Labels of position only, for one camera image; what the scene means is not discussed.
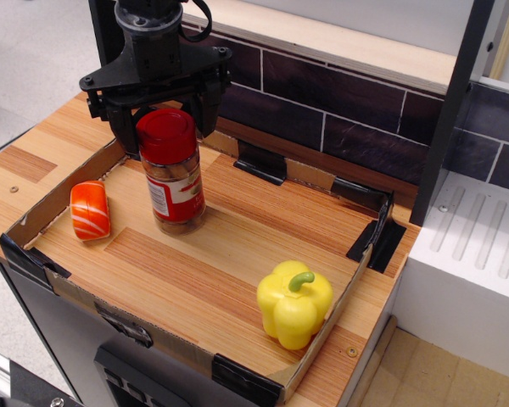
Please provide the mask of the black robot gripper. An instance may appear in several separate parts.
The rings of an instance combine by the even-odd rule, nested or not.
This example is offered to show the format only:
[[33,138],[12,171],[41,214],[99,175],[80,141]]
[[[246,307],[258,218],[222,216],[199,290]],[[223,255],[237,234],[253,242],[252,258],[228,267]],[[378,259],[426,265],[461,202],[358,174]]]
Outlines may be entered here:
[[119,57],[80,80],[90,115],[109,121],[116,140],[131,159],[140,159],[139,114],[131,109],[187,98],[187,110],[200,135],[211,134],[222,94],[230,86],[232,50],[183,43],[180,31],[155,36],[139,31],[123,34],[125,45]]

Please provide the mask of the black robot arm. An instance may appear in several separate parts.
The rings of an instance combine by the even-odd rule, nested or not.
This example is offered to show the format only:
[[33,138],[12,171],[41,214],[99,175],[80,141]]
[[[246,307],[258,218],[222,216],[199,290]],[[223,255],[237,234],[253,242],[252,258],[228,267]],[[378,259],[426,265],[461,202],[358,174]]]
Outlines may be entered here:
[[180,1],[91,1],[89,7],[101,63],[79,81],[90,115],[109,123],[132,158],[139,156],[136,124],[159,103],[182,100],[207,137],[231,84],[231,50],[202,43],[212,25],[187,35]]

